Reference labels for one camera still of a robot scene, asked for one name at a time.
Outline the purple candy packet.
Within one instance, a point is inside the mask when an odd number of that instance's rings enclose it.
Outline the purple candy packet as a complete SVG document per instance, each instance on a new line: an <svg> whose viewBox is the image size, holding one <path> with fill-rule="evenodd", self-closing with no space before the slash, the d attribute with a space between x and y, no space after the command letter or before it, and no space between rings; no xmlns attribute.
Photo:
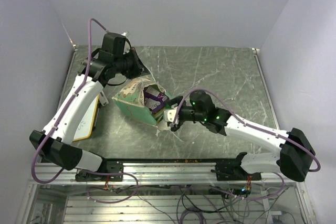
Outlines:
<svg viewBox="0 0 336 224"><path fill-rule="evenodd" d="M157 113L166 106L168 96L152 86L144 88L144 105L150 109L152 113Z"/></svg>

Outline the green paper bag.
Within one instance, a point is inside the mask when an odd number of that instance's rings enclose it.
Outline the green paper bag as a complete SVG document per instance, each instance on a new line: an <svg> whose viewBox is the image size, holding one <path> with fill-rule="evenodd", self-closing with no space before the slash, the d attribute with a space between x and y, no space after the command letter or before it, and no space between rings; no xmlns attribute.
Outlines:
<svg viewBox="0 0 336 224"><path fill-rule="evenodd" d="M112 97L117 107L123 114L138 122L153 126L159 131L167 131L170 128L164 121L156 124L152 117L152 112L144 105L144 88L152 86L158 91L166 94L168 98L172 98L171 94L160 84L148 77L138 77L131 80L116 95Z"/></svg>

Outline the green snack packet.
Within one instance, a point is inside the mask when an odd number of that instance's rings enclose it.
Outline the green snack packet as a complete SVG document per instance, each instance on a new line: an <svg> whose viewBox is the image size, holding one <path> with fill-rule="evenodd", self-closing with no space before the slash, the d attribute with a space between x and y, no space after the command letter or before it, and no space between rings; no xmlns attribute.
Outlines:
<svg viewBox="0 0 336 224"><path fill-rule="evenodd" d="M152 114L152 117L155 119L156 124L161 122L164 118L164 111L166 110L166 107L163 107L161 110L157 111L156 113Z"/></svg>

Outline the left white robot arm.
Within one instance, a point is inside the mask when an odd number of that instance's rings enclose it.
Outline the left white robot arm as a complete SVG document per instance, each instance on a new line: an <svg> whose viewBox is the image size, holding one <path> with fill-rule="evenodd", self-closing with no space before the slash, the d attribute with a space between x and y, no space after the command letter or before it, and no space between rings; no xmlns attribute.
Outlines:
<svg viewBox="0 0 336 224"><path fill-rule="evenodd" d="M85 59L63 104L41 131L29 136L37 155L66 170L88 170L94 180L107 175L105 159L72 146L75 132L91 103L117 74L131 80L148 74L125 35L106 33L102 46Z"/></svg>

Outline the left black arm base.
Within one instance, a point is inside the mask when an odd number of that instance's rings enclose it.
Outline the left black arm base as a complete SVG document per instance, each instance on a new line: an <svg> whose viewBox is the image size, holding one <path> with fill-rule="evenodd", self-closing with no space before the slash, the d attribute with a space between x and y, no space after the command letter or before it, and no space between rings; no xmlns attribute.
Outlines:
<svg viewBox="0 0 336 224"><path fill-rule="evenodd" d="M104 161L97 172L88 172L87 170L78 170L75 175L77 182L102 182L107 179L112 182L121 182L124 166L119 161Z"/></svg>

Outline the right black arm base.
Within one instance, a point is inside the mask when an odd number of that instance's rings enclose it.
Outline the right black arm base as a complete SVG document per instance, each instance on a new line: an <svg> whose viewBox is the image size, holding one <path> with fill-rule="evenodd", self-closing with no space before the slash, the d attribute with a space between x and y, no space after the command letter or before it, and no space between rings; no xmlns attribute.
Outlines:
<svg viewBox="0 0 336 224"><path fill-rule="evenodd" d="M241 166L233 159L223 159L216 162L215 168L211 172L216 174L217 181L245 180L252 181L261 180L261 173L249 174L244 171Z"/></svg>

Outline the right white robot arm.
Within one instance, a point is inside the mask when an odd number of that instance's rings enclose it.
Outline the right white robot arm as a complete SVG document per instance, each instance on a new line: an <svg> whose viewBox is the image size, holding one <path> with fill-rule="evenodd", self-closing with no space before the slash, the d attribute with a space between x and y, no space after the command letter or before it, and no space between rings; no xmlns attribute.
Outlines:
<svg viewBox="0 0 336 224"><path fill-rule="evenodd" d="M236 137L254 143L266 153L241 152L236 158L218 158L212 172L217 180L260 180L262 173L282 173L295 182L303 182L310 172L315 151L304 132L272 129L235 114L229 108L216 107L205 90L194 90L185 97L168 102L164 120L171 131L184 122L199 122L214 134Z"/></svg>

